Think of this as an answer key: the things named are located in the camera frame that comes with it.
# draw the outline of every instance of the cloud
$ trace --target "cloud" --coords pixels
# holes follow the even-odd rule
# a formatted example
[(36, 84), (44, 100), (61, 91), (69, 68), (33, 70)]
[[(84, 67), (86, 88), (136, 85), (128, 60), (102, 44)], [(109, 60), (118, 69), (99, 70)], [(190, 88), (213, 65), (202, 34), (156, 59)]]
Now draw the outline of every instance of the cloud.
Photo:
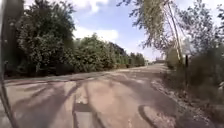
[(104, 29), (91, 30), (84, 27), (76, 26), (76, 31), (73, 32), (76, 38), (90, 37), (94, 33), (97, 34), (99, 39), (105, 40), (105, 41), (111, 41), (111, 42), (115, 42), (119, 37), (118, 32), (113, 29), (112, 30), (104, 30)]
[[(60, 2), (61, 0), (48, 0), (49, 2)], [(91, 13), (96, 13), (100, 10), (100, 5), (107, 5), (109, 0), (66, 0), (75, 6), (76, 10), (91, 9)], [(25, 8), (28, 8), (29, 5), (32, 5), (34, 0), (25, 0)]]
[(90, 7), (91, 12), (96, 13), (99, 11), (99, 4), (107, 5), (109, 0), (72, 0), (78, 9), (85, 9)]

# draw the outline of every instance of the green tree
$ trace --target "green tree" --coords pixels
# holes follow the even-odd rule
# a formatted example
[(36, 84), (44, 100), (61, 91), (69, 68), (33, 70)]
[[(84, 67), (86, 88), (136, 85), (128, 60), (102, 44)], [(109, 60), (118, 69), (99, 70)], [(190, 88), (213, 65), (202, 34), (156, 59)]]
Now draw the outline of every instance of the green tree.
[[(148, 38), (143, 46), (153, 46), (165, 52), (170, 46), (175, 46), (178, 51), (178, 59), (182, 62), (180, 39), (178, 35), (178, 21), (173, 15), (177, 6), (171, 0), (123, 0), (122, 3), (129, 5), (134, 3), (134, 9), (130, 17), (135, 17), (134, 26), (144, 29)], [(174, 39), (175, 45), (170, 45), (170, 39)]]
[(50, 4), (46, 0), (35, 0), (35, 4), (24, 11), (17, 24), (18, 45), (24, 52), (28, 69), (56, 70), (56, 65), (64, 63), (66, 46), (72, 41), (75, 29), (70, 4), (60, 2)]
[(179, 14), (182, 19), (181, 27), (190, 35), (190, 43), (195, 52), (207, 51), (216, 46), (212, 16), (202, 0), (197, 0), (194, 7), (189, 7)]

